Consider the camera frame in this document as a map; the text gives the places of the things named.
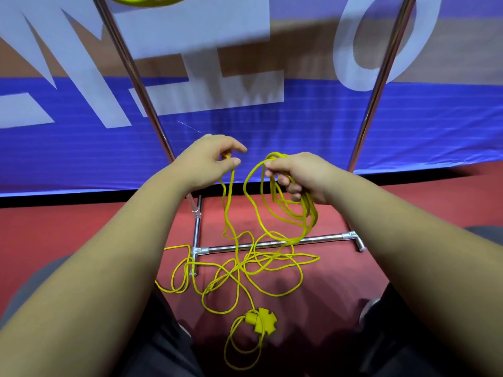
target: yellow cord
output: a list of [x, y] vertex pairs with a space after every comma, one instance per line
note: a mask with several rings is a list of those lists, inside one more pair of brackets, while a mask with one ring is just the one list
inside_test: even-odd
[[178, 4], [183, 0], [113, 0], [122, 5], [136, 7], [158, 7]]
[[[175, 267], [175, 269], [173, 271], [173, 274], [171, 276], [171, 289], [170, 290], [162, 287], [157, 280], [155, 281], [155, 283], [157, 284], [157, 286], [162, 291], [168, 292], [168, 293], [171, 293], [171, 292], [174, 292], [174, 293], [183, 293], [189, 287], [189, 280], [190, 280], [189, 267], [190, 266], [194, 266], [194, 267], [196, 267], [196, 266], [214, 266], [214, 267], [217, 267], [217, 272], [215, 273], [215, 277], [204, 288], [203, 291], [200, 291], [198, 289], [198, 287], [196, 285], [195, 276], [192, 275], [192, 285], [194, 286], [194, 290], [201, 296], [201, 303], [203, 304], [204, 308], [206, 310], [214, 313], [214, 314], [218, 314], [218, 315], [228, 314], [228, 313], [232, 312], [234, 310], [234, 308], [236, 308], [237, 303], [239, 301], [239, 292], [242, 289], [244, 291], [244, 293], [246, 294], [246, 296], [248, 297], [248, 299], [250, 301], [250, 305], [251, 305], [251, 309], [248, 310], [247, 313], [256, 314], [257, 320], [260, 320], [262, 322], [262, 318], [259, 315], [259, 311], [258, 311], [257, 307], [255, 307], [255, 304], [254, 304], [254, 301], [252, 299], [252, 296], [251, 296], [250, 292], [248, 291], [248, 289], [241, 282], [241, 274], [243, 274], [248, 279], [248, 281], [257, 290], [259, 290], [260, 292], [262, 292], [262, 293], [264, 293], [264, 294], [266, 294], [268, 296], [271, 296], [271, 297], [282, 297], [282, 296], [288, 295], [289, 293], [295, 291], [297, 288], [300, 287], [300, 285], [302, 284], [302, 281], [304, 280], [304, 274], [302, 272], [301, 266], [304, 265], [304, 264], [309, 264], [309, 263], [316, 262], [317, 260], [319, 260], [319, 256], [311, 255], [311, 254], [305, 254], [305, 253], [295, 253], [295, 251], [294, 251], [294, 245], [297, 244], [307, 234], [309, 234], [309, 232], [311, 231], [311, 229], [316, 224], [316, 221], [318, 219], [318, 212], [316, 211], [316, 207], [314, 206], [314, 203], [312, 202], [311, 196], [309, 195], [309, 193], [303, 193], [302, 196], [301, 196], [300, 202], [293, 202], [293, 201], [285, 199], [285, 196], [281, 192], [280, 186], [275, 181], [274, 176], [272, 176], [270, 178], [272, 200], [273, 200], [273, 202], [277, 203], [280, 206], [280, 208], [286, 213], [286, 215], [290, 219], [286, 219], [286, 218], [280, 217], [277, 214], [275, 214], [271, 210], [271, 208], [269, 207], [269, 205], [267, 204], [267, 201], [266, 201], [265, 196], [264, 196], [264, 177], [265, 177], [265, 171], [266, 171], [266, 167], [265, 167], [264, 163], [266, 161], [269, 161], [269, 160], [273, 160], [273, 159], [276, 159], [276, 158], [279, 158], [279, 157], [287, 157], [287, 156], [288, 155], [280, 154], [280, 153], [277, 153], [277, 152], [270, 153], [266, 157], [266, 159], [264, 161], [262, 161], [259, 164], [257, 164], [257, 166], [255, 166], [255, 168], [251, 170], [251, 172], [249, 173], [248, 177], [246, 178], [246, 180], [244, 181], [244, 184], [243, 184], [243, 192], [244, 192], [245, 196], [247, 196], [247, 198], [250, 200], [250, 202], [252, 203], [252, 205], [254, 206], [256, 217], [257, 217], [257, 219], [259, 221], [259, 224], [260, 224], [261, 228], [264, 231], [264, 234], [262, 234], [256, 240], [255, 240], [253, 234], [251, 232], [249, 232], [249, 231], [245, 231], [245, 232], [237, 235], [236, 231], [234, 230], [234, 227], [230, 223], [230, 220], [229, 220], [229, 217], [228, 217], [228, 212], [229, 212], [230, 203], [231, 203], [231, 199], [232, 199], [232, 186], [233, 186], [233, 183], [234, 183], [234, 171], [232, 171], [231, 175], [230, 175], [229, 193], [228, 193], [227, 201], [225, 200], [225, 196], [227, 195], [227, 190], [226, 190], [225, 184], [222, 183], [222, 181], [220, 183], [223, 186], [222, 205], [223, 205], [224, 217], [225, 217], [225, 230], [224, 230], [224, 232], [223, 232], [222, 235], [225, 236], [225, 237], [227, 237], [227, 238], [229, 238], [229, 239], [231, 239], [231, 240], [234, 240], [234, 243], [236, 245], [236, 250], [234, 252], [234, 258], [231, 258], [231, 259], [227, 260], [223, 264], [210, 263], [210, 262], [194, 262], [194, 259], [192, 258], [192, 251], [191, 251], [191, 246], [190, 245], [181, 245], [181, 246], [166, 247], [165, 250], [187, 247], [187, 249], [188, 249], [188, 255], [187, 255], [187, 257], [185, 259], [183, 259], [178, 264], [178, 266]], [[281, 220], [283, 222], [287, 222], [287, 223], [290, 223], [290, 224], [293, 224], [293, 225], [298, 225], [298, 226], [302, 227], [302, 234], [300, 236], [295, 237], [295, 238], [287, 238], [285, 235], [282, 235], [281, 233], [267, 230], [267, 228], [264, 226], [264, 223], [262, 222], [260, 214], [259, 214], [258, 207], [256, 206], [256, 204], [253, 201], [253, 199], [250, 197], [250, 195], [247, 193], [247, 184], [248, 184], [248, 181], [249, 181], [250, 177], [260, 167], [262, 167], [262, 175], [261, 175], [261, 182], [260, 182], [260, 193], [261, 193], [261, 196], [262, 196], [262, 201], [266, 205], [267, 210], [269, 210], [269, 212], [273, 216], [275, 216], [277, 219], [279, 219], [279, 220]], [[290, 209], [290, 205], [291, 204], [295, 204], [295, 205], [299, 204], [299, 205], [301, 205], [302, 206], [302, 214], [298, 214], [298, 213], [293, 212], [292, 209]], [[227, 234], [227, 231], [229, 231], [229, 230], [232, 233], [232, 236], [229, 235], [229, 234]], [[252, 246], [251, 246], [250, 250], [248, 251], [248, 253], [245, 254], [243, 260], [241, 261], [239, 259], [239, 255], [238, 255], [238, 245], [239, 245], [238, 239], [241, 236], [243, 236], [244, 234], [249, 234], [251, 236]], [[265, 236], [273, 238], [274, 240], [277, 240], [277, 241], [285, 241], [286, 243], [284, 245], [282, 245], [276, 251], [269, 251], [269, 252], [257, 251], [256, 250], [256, 244], [261, 239], [263, 239], [263, 237], [265, 237]], [[282, 253], [281, 251], [285, 247], [290, 247], [291, 248], [291, 252], [289, 252], [289, 253]], [[309, 257], [311, 259], [310, 260], [305, 260], [305, 261], [297, 261], [295, 258], [299, 257], [299, 256], [300, 257]], [[279, 267], [269, 267], [271, 265], [271, 263], [273, 261], [275, 261], [275, 260], [277, 260], [277, 261], [289, 261], [289, 263], [286, 264], [286, 265], [283, 265], [283, 266], [279, 266]], [[249, 271], [247, 269], [247, 265], [248, 264], [252, 264], [252, 263], [255, 263], [255, 264], [257, 264], [259, 266], [259, 268], [256, 271]], [[227, 265], [229, 265], [229, 264], [231, 264], [231, 266], [232, 266], [231, 269], [227, 269]], [[177, 271], [181, 267], [183, 267], [183, 270], [184, 270], [184, 278], [183, 278], [182, 284], [179, 287], [175, 287], [175, 285], [174, 285], [174, 277], [175, 277]], [[290, 290], [288, 290], [286, 292], [283, 292], [283, 293], [271, 293], [271, 292], [264, 291], [252, 279], [253, 275], [257, 275], [258, 273], [260, 273], [263, 270], [266, 270], [266, 271], [278, 271], [278, 270], [282, 270], [282, 269], [288, 268], [288, 267], [297, 267], [297, 269], [299, 270], [300, 278], [299, 278], [299, 282], [297, 283], [297, 285], [295, 285], [295, 287], [291, 288]], [[234, 304], [232, 305], [231, 308], [229, 308], [228, 310], [225, 310], [225, 311], [216, 311], [216, 310], [213, 310], [213, 309], [209, 308], [206, 305], [206, 302], [205, 302], [206, 295], [208, 295], [210, 292], [216, 291], [228, 279], [232, 279], [232, 280], [234, 280], [236, 282], [236, 300], [235, 300]], [[261, 355], [261, 351], [262, 351], [262, 343], [263, 343], [263, 340], [264, 340], [264, 336], [266, 335], [266, 330], [265, 330], [266, 325], [263, 325], [265, 323], [261, 323], [262, 325], [259, 326], [261, 328], [261, 333], [260, 333], [260, 336], [259, 336], [259, 341], [257, 342], [256, 346], [253, 349], [250, 349], [250, 350], [242, 350], [242, 349], [239, 349], [237, 347], [237, 345], [234, 342], [233, 336], [234, 336], [234, 333], [235, 333], [237, 327], [241, 324], [241, 322], [243, 320], [245, 320], [245, 317], [246, 317], [247, 313], [245, 313], [242, 316], [236, 317], [236, 319], [234, 320], [234, 322], [232, 323], [232, 325], [230, 327], [230, 334], [229, 334], [229, 337], [227, 338], [227, 341], [225, 342], [225, 346], [224, 346], [224, 360], [225, 360], [226, 364], [229, 367], [231, 367], [232, 369], [235, 369], [235, 370], [247, 370], [247, 369], [253, 368], [256, 365], [256, 363], [259, 361], [259, 358], [260, 358], [260, 355]], [[229, 342], [232, 344], [232, 346], [234, 347], [234, 349], [237, 352], [242, 353], [242, 354], [250, 354], [250, 353], [254, 353], [254, 352], [257, 351], [257, 356], [255, 358], [255, 361], [251, 365], [249, 365], [248, 367], [244, 367], [244, 368], [240, 368], [240, 367], [236, 367], [236, 366], [232, 365], [227, 360], [227, 348], [228, 348]]]

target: black baseboard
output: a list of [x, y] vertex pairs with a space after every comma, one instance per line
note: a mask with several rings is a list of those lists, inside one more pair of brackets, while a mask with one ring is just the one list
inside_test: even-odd
[[[463, 177], [455, 168], [425, 169], [407, 172], [376, 173], [365, 175], [369, 181], [380, 185], [398, 185], [415, 182], [442, 180], [447, 178]], [[25, 208], [35, 206], [77, 205], [86, 203], [126, 202], [136, 190], [112, 190], [101, 192], [68, 193], [64, 195], [38, 195], [38, 196], [15, 196], [0, 197], [0, 208]], [[260, 183], [249, 182], [247, 192], [250, 195], [260, 194]], [[264, 183], [264, 193], [270, 193], [269, 183]], [[192, 193], [194, 197], [222, 196], [220, 184], [211, 185], [203, 190]], [[234, 196], [243, 195], [243, 184], [236, 183], [233, 186]]]

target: yellow plug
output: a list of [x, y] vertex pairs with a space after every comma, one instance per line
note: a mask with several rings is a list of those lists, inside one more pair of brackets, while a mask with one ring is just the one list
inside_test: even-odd
[[255, 325], [255, 332], [265, 332], [267, 335], [270, 335], [276, 330], [274, 324], [278, 322], [278, 319], [276, 319], [273, 312], [269, 313], [269, 310], [259, 307], [258, 315], [255, 312], [248, 311], [244, 316], [244, 321], [248, 324]]

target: person's left arm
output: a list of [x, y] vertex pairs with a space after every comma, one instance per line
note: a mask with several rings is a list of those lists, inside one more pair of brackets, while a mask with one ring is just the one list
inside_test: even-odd
[[151, 177], [94, 237], [44, 282], [0, 331], [0, 375], [107, 375], [154, 286], [184, 196], [211, 185], [245, 152], [206, 135]]

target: forearm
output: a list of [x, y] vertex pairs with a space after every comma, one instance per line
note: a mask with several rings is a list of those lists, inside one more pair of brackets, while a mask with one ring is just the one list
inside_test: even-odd
[[152, 177], [28, 299], [0, 332], [1, 375], [110, 372], [154, 286], [187, 192], [176, 179], [169, 167]]
[[410, 308], [487, 375], [503, 374], [503, 248], [337, 170], [331, 204]]

